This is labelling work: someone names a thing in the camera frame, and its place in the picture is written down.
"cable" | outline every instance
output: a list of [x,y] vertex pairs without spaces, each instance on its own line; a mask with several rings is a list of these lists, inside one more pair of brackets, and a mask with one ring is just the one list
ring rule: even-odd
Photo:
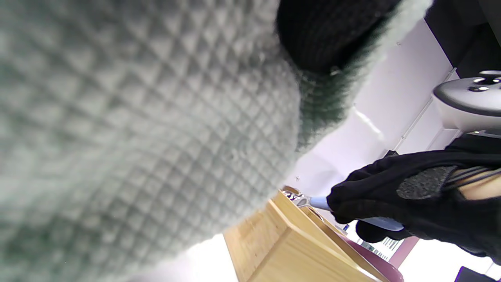
[[464,170],[462,171],[461,173],[455,175],[453,178],[450,178],[447,180],[446,183],[455,183],[457,181],[460,181],[460,180],[464,180],[466,178],[470,178],[472,176],[475,176],[479,173],[482,173],[482,172],[486,172],[490,170],[489,168],[486,168],[486,167],[473,167],[473,168],[469,168],[467,170]]
[[486,175],[482,175],[482,176],[480,176],[478,178],[471,179],[471,180],[468,180],[468,181],[463,182],[463,183],[458,183],[458,184],[447,186],[447,189],[448,190],[458,189],[458,188],[463,187],[465,185],[472,184],[472,183],[475,183],[475,182],[487,179],[487,178],[489,178],[491,176],[498,175],[498,174],[501,174],[501,169],[497,169],[497,170],[491,171],[490,173],[488,173]]

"wooden drawer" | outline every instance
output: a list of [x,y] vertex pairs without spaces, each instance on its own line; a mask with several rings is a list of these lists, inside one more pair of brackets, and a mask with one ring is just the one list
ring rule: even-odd
[[387,282],[335,230],[279,193],[224,238],[239,282]]

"black sleeve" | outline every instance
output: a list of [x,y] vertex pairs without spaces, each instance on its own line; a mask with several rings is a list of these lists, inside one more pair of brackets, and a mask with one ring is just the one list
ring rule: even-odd
[[501,154],[501,138],[463,134],[454,139],[445,150],[474,154]]

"gray waffle-knit fabric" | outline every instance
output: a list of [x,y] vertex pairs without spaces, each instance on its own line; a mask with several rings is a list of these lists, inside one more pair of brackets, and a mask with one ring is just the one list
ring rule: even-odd
[[276,1],[0,1],[0,281],[121,281],[238,223],[429,5],[317,77]]

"black object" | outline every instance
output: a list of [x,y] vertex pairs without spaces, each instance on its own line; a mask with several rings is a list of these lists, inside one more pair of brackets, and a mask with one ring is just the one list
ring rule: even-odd
[[463,134],[445,147],[450,152],[469,152],[474,154],[501,154],[501,139],[473,134]]
[[487,275],[480,274],[469,269],[468,267],[462,266],[459,269],[454,282],[495,282],[495,280]]
[[392,232],[359,221],[357,231],[365,241],[386,236],[403,239],[410,235],[463,246],[478,256],[501,262],[501,197],[478,201],[459,199],[448,190],[424,198],[402,198],[397,190],[408,177],[434,167],[501,167],[501,155],[454,151],[429,151],[382,158],[352,172],[327,197],[340,223],[369,217],[388,217],[404,225],[405,232]]
[[476,76],[482,70],[501,69],[499,9],[485,9],[486,5],[499,6],[501,1],[434,0],[425,17],[461,78]]
[[478,76],[483,78],[483,80],[480,80],[476,82],[476,84],[481,84],[481,85],[491,85],[491,84],[496,84],[499,83],[499,78],[501,78],[501,71],[481,71],[478,73]]
[[369,32],[400,0],[281,0],[280,42],[303,70],[328,73],[363,45]]

